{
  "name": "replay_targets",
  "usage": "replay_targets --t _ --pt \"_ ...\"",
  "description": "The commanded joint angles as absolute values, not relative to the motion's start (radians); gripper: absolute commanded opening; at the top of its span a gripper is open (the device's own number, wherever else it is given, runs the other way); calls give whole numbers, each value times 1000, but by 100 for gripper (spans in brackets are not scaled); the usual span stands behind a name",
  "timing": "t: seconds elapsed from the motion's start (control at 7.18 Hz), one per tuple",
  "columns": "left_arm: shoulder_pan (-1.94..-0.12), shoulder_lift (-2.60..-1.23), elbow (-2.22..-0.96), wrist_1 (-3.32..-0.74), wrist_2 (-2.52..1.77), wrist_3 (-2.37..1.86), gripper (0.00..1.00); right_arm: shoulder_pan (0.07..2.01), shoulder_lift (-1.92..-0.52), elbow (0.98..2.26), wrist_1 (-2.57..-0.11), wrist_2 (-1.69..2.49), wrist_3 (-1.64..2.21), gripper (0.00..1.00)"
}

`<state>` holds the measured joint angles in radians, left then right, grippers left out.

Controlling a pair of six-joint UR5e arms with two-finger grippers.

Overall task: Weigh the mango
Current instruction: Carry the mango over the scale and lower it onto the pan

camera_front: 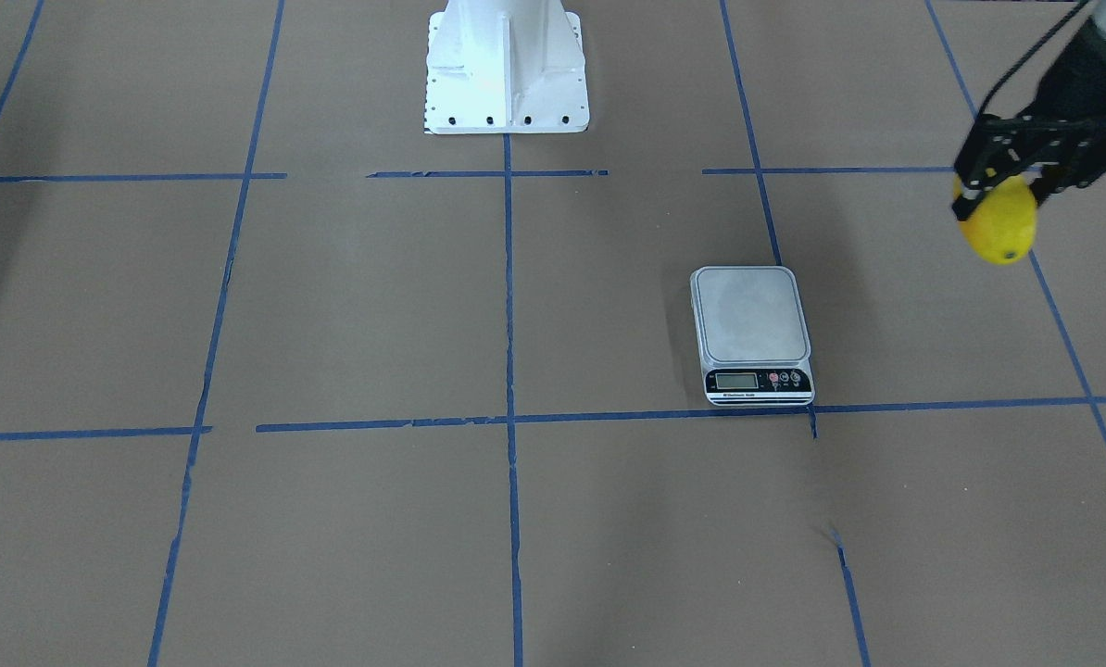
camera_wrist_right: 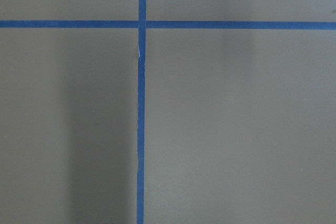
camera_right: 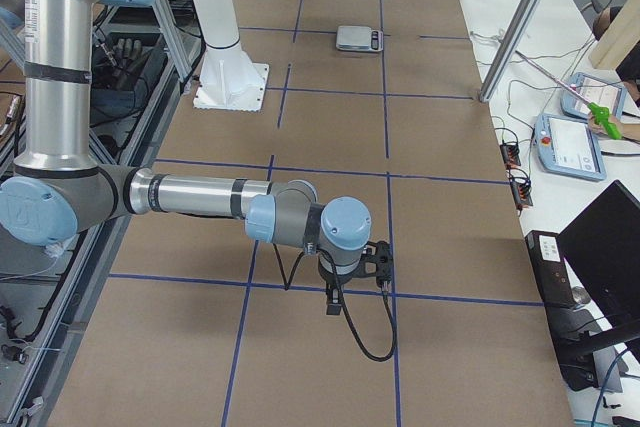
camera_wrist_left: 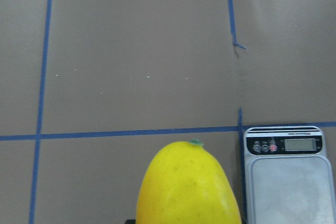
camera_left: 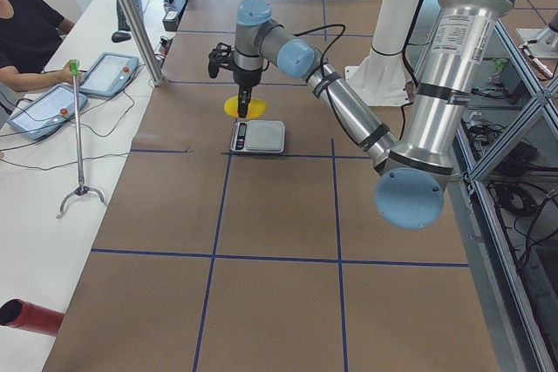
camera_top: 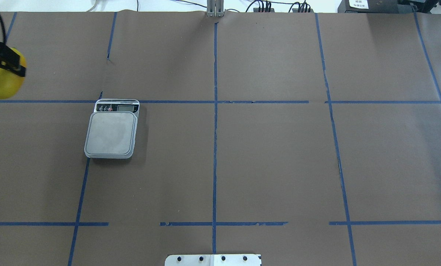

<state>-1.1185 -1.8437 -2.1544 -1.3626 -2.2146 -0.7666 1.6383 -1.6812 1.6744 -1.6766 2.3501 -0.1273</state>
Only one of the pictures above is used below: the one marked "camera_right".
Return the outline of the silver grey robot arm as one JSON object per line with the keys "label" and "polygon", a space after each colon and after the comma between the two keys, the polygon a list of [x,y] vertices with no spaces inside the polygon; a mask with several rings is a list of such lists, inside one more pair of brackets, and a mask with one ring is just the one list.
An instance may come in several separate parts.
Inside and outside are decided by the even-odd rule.
{"label": "silver grey robot arm", "polygon": [[26,146],[1,186],[1,223],[49,245],[127,214],[234,218],[255,240],[317,255],[327,311],[364,275],[371,216],[352,197],[320,204],[306,181],[184,177],[107,165],[89,152],[93,9],[101,0],[24,0]]}

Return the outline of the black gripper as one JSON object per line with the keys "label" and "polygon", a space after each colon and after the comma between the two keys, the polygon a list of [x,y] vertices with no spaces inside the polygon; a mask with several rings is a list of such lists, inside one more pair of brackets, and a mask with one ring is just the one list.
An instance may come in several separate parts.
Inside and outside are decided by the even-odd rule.
{"label": "black gripper", "polygon": [[366,256],[370,251],[364,251],[357,263],[349,266],[339,266],[333,261],[331,255],[321,251],[318,256],[318,271],[325,281],[326,314],[338,316],[342,310],[342,302],[339,300],[339,290],[354,278],[365,278]]}

